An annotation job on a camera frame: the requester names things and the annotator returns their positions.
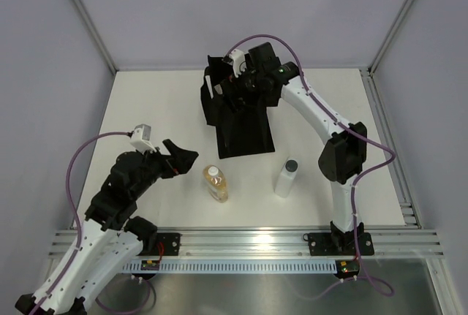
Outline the black canvas bag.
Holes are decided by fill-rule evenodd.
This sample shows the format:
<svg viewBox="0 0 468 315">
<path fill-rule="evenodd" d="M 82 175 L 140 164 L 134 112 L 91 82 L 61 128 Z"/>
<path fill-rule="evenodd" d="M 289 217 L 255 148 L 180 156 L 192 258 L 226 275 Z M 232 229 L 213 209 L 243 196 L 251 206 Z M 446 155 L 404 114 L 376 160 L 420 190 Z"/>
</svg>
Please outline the black canvas bag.
<svg viewBox="0 0 468 315">
<path fill-rule="evenodd" d="M 228 159 L 273 153 L 275 146 L 268 122 L 266 106 L 259 100 L 235 110 L 226 97 L 214 87 L 233 74 L 231 65 L 221 57 L 208 57 L 203 72 L 200 101 L 205 121 L 216 130 L 218 157 Z"/>
</svg>

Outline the white bottle grey cap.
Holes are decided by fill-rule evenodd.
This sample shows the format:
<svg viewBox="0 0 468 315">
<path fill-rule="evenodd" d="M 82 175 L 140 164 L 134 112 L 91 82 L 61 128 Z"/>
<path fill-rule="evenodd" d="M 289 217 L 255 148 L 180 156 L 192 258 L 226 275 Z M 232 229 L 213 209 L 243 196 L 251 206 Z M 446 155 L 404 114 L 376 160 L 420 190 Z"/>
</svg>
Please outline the white bottle grey cap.
<svg viewBox="0 0 468 315">
<path fill-rule="evenodd" d="M 299 161 L 289 157 L 283 164 L 274 185 L 274 193 L 282 198 L 288 197 L 300 167 Z"/>
</svg>

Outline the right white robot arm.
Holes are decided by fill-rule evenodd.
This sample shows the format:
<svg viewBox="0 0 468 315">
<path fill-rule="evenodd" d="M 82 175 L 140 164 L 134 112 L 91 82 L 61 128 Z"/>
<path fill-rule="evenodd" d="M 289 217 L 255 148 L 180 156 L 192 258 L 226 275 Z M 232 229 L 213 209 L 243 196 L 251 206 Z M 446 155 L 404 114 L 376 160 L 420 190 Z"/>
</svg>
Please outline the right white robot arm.
<svg viewBox="0 0 468 315">
<path fill-rule="evenodd" d="M 333 218 L 330 240 L 339 254 L 358 254 L 364 225 L 358 215 L 355 186 L 367 156 L 367 128 L 339 115 L 306 80 L 298 58 L 282 64 L 270 42 L 244 53 L 234 46 L 224 60 L 233 76 L 220 88 L 229 99 L 257 94 L 272 107 L 284 100 L 319 135 L 324 148 L 318 159 L 322 175 L 331 183 Z"/>
</svg>

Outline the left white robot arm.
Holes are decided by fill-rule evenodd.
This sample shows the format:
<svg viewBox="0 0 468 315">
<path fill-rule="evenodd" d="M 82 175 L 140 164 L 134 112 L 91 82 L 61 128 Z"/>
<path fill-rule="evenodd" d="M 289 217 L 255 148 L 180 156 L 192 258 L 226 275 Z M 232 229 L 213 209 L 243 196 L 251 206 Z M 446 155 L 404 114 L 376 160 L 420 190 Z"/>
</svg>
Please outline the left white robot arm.
<svg viewBox="0 0 468 315">
<path fill-rule="evenodd" d="M 91 199 L 75 241 L 58 267 L 35 292 L 21 295 L 15 308 L 22 314 L 87 314 L 99 293 L 133 257 L 152 254 L 157 228 L 134 216 L 137 200 L 159 179 L 188 173 L 198 153 L 163 140 L 163 154 L 136 145 L 115 164 Z"/>
</svg>

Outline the amber clear bottle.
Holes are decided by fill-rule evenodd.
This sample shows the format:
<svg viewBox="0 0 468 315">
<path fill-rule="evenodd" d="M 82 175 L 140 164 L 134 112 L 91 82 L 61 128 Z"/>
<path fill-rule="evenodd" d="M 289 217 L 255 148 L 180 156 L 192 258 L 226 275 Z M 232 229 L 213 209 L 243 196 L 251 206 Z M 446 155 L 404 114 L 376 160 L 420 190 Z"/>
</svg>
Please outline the amber clear bottle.
<svg viewBox="0 0 468 315">
<path fill-rule="evenodd" d="M 203 169 L 203 177 L 210 195 L 220 203 L 228 199 L 227 179 L 224 173 L 215 165 Z"/>
</svg>

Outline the beige pump bottle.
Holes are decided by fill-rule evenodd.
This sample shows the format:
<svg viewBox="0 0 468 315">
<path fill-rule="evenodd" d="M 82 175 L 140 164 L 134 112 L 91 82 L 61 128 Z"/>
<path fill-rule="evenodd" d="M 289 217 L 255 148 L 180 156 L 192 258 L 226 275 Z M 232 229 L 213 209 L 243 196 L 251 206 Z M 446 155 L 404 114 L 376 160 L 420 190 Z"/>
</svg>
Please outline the beige pump bottle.
<svg viewBox="0 0 468 315">
<path fill-rule="evenodd" d="M 216 85 L 215 90 L 219 95 L 223 94 L 223 90 L 222 90 L 222 87 L 220 85 Z"/>
</svg>

